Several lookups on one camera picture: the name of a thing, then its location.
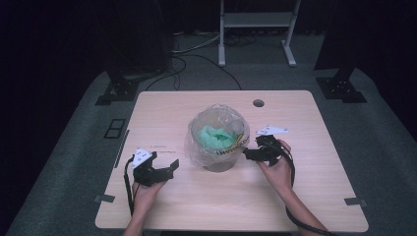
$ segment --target table hole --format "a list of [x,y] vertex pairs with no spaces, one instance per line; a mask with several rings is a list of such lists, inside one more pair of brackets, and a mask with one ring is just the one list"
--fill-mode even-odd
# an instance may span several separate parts
[[255,99],[254,100],[254,106],[263,107],[264,105],[265,105],[265,103],[262,100],[260,100],[260,99]]

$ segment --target cable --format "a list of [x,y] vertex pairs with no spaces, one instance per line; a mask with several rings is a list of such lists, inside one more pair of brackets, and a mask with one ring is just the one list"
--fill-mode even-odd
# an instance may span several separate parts
[[[266,146],[268,146],[268,147],[270,147],[270,148],[274,148],[274,149],[276,149],[276,150],[278,150],[278,151],[280,151],[276,146],[274,146],[274,145],[270,145],[270,144],[268,144],[268,143],[265,143],[264,145],[266,145]],[[283,145],[281,145],[281,147],[284,149],[284,150],[286,150],[286,151],[283,151],[282,152],[282,156],[284,156],[285,157],[285,159],[287,159],[287,161],[288,161],[288,163],[289,163],[289,165],[290,165],[290,168],[291,168],[291,187],[293,187],[293,185],[294,185],[294,180],[295,180],[295,165],[294,165],[294,159],[293,159],[293,157],[292,157],[292,154],[291,154],[291,152],[289,151],[289,149],[288,148],[286,148],[286,147],[284,147]],[[331,232],[328,232],[328,231],[325,231],[325,230],[322,230],[322,229],[319,229],[319,228],[316,228],[316,227],[313,227],[313,226],[311,226],[311,225],[308,225],[308,224],[305,224],[305,223],[303,223],[303,222],[301,222],[300,220],[298,220],[296,217],[294,217],[294,215],[292,215],[292,213],[291,213],[291,211],[289,211],[289,209],[287,208],[287,207],[285,207],[285,211],[286,211],[286,213],[287,213],[287,215],[288,215],[288,218],[295,224],[295,225],[297,225],[297,226],[299,226],[299,227],[301,227],[301,228],[304,228],[304,229],[306,229],[306,230],[309,230],[309,231],[311,231],[311,232],[315,232],[315,233],[318,233],[318,234],[321,234],[321,235],[326,235],[326,236],[336,236],[336,234],[333,234],[333,233],[331,233]]]
[[125,174],[123,175],[123,178],[125,180],[126,191],[128,193],[128,204],[129,204],[129,210],[131,212],[131,215],[133,214],[133,210],[134,210],[134,205],[133,205],[134,199],[132,199],[132,191],[131,191],[129,175],[128,175],[128,166],[129,166],[129,163],[133,161],[133,158],[134,157],[130,158],[128,162],[126,162]]
[[211,44],[212,42],[214,42],[214,41],[216,41],[216,40],[218,40],[220,38],[220,35],[219,34],[217,34],[214,38],[212,38],[212,39],[210,39],[210,40],[207,40],[207,41],[205,41],[205,42],[203,42],[203,43],[201,43],[201,44],[199,44],[199,45],[197,45],[197,46],[194,46],[194,47],[191,47],[191,48],[188,48],[188,49],[184,49],[184,50],[179,50],[179,51],[171,51],[172,53],[186,53],[186,52],[189,52],[189,51],[192,51],[192,50],[196,50],[196,49],[198,49],[198,48],[201,48],[201,47],[204,47],[204,46],[207,46],[207,45],[209,45],[209,44]]
[[181,76],[179,74],[179,72],[175,71],[174,69],[172,69],[175,73],[174,73],[174,78],[175,78],[175,82],[174,82],[174,88],[175,90],[179,90],[181,87]]
[[222,70],[224,73],[229,75],[235,81],[235,83],[239,87],[239,89],[242,90],[242,87],[240,86],[239,82],[237,81],[237,79],[232,74],[230,74],[230,72],[224,70],[222,67],[218,66],[215,62],[209,60],[207,57],[204,57],[204,56],[201,56],[201,55],[196,55],[196,54],[186,54],[186,55],[181,55],[181,56],[195,56],[195,57],[200,57],[200,58],[203,58],[203,59],[209,61],[215,67],[217,67],[218,69]]
[[154,82],[152,82],[152,83],[150,83],[150,85],[148,85],[147,86],[147,88],[145,89],[145,90],[149,90],[149,88],[151,87],[151,86],[153,86],[154,84],[156,84],[157,82],[159,82],[159,81],[161,81],[161,80],[163,80],[163,79],[166,79],[166,78],[169,78],[169,77],[175,77],[176,75],[179,75],[181,72],[183,72],[185,69],[186,69],[186,67],[187,67],[187,63],[183,60],[183,59],[181,59],[181,58],[178,58],[178,57],[172,57],[173,59],[178,59],[178,60],[180,60],[180,61],[182,61],[183,63],[184,63],[184,66],[183,66],[183,68],[181,68],[181,70],[179,70],[179,71],[175,71],[175,73],[171,73],[171,74],[169,74],[169,75],[167,75],[167,76],[164,76],[164,77],[161,77],[161,78],[158,78],[158,79],[156,79]]
[[[224,44],[226,46],[229,46],[229,47],[244,47],[244,46],[251,45],[251,44],[258,41],[257,38],[253,35],[251,35],[251,38],[253,39],[252,41],[250,39],[248,39],[248,37],[246,37],[246,36],[240,36],[240,35],[233,36],[233,35],[231,35],[231,36],[226,37],[226,41],[224,42]],[[245,39],[246,42],[240,43],[241,39]]]
[[139,184],[138,184],[138,187],[135,190],[135,194],[133,195],[133,202],[135,202],[135,198],[136,198],[136,194],[138,193],[138,190],[139,190]]
[[98,15],[97,15],[97,12],[95,11],[95,8],[94,8],[94,6],[93,6],[93,4],[92,4],[92,2],[91,1],[89,1],[89,6],[90,6],[90,8],[91,8],[91,10],[92,10],[92,13],[94,14],[94,17],[95,17],[95,19],[96,19],[96,22],[97,22],[97,24],[98,24],[98,26],[99,26],[99,28],[100,28],[100,30],[101,30],[101,32],[102,32],[102,34],[104,35],[104,37],[105,37],[105,39],[106,39],[106,41],[110,44],[110,46],[116,51],[116,53],[117,54],[119,54],[122,58],[123,58],[123,60],[126,62],[126,63],[128,63],[129,65],[131,65],[136,71],[138,71],[138,72],[140,72],[140,73],[142,73],[143,71],[141,70],[141,69],[139,69],[137,66],[135,66],[135,64],[134,63],[132,63],[132,61],[126,56],[126,55],[124,55],[123,53],[122,53],[122,51],[120,51],[119,50],[119,48],[117,48],[116,47],[116,45],[114,45],[114,43],[111,41],[111,39],[108,37],[108,35],[107,35],[107,33],[105,32],[105,30],[104,30],[104,28],[103,28],[103,26],[101,25],[101,22],[100,22],[100,20],[99,20],[99,18],[98,18]]
[[[243,9],[242,13],[245,13],[246,10],[248,10],[248,7],[251,5],[251,3],[252,3],[252,0],[249,0],[248,4],[246,4],[246,7]],[[235,8],[234,8],[235,12],[238,12],[239,5],[240,5],[240,0],[236,2]]]

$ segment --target gray carpet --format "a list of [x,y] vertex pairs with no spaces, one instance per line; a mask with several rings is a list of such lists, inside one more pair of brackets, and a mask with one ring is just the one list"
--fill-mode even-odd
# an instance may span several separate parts
[[[248,37],[253,43],[226,47],[224,70],[235,77],[242,89],[310,91],[357,197],[368,204],[363,210],[370,228],[358,235],[417,235],[416,142],[381,98],[373,81],[359,70],[351,82],[367,103],[325,99],[316,77],[332,76],[335,70],[314,71],[322,35],[293,36],[296,68],[287,65],[279,43],[282,38]],[[176,49],[208,39],[200,35],[177,36]],[[217,47],[212,45],[190,54],[216,62]],[[179,78],[168,77],[149,90],[239,89],[230,75],[208,60],[197,56],[180,58],[187,64]],[[172,61],[175,70],[183,67],[181,60]],[[139,91],[155,80],[140,83]],[[113,119],[128,122],[135,104],[117,101],[95,106],[108,84],[109,78],[103,72],[90,85],[7,235],[122,234],[123,230],[102,230],[94,225],[99,208],[94,198],[104,193],[122,142],[105,139],[105,132]]]

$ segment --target dark background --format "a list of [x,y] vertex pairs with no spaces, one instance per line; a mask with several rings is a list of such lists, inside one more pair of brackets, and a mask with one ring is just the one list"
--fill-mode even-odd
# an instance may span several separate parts
[[[143,51],[151,43],[147,39],[161,34],[138,29],[139,43],[135,43],[131,31],[121,30],[129,20],[117,16],[121,10],[115,1],[98,2],[100,6],[97,1],[81,0],[0,3],[0,234],[7,231],[94,78],[108,67],[135,65],[141,71],[152,70],[154,65],[158,69],[157,59],[154,64],[141,65],[141,56],[135,52],[147,54]],[[293,4],[254,2],[230,0],[226,9],[285,11]],[[164,31],[218,29],[218,1],[160,0],[159,4]],[[404,0],[304,0],[296,25],[296,33],[326,33],[318,70],[337,68],[343,62],[343,48],[353,48],[357,67],[375,81],[414,138],[416,10],[415,4]],[[142,8],[138,13],[144,16],[149,11]]]

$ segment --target forearm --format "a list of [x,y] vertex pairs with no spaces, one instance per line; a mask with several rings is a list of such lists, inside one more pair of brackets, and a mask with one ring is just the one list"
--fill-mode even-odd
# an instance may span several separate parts
[[123,236],[142,236],[142,231],[145,225],[146,215],[144,213],[137,213],[132,216]]
[[[307,209],[292,189],[278,192],[278,194],[284,201],[288,210],[296,219],[315,228],[328,231],[325,226],[322,225],[322,223]],[[304,236],[319,235],[301,227],[299,227],[299,230]]]

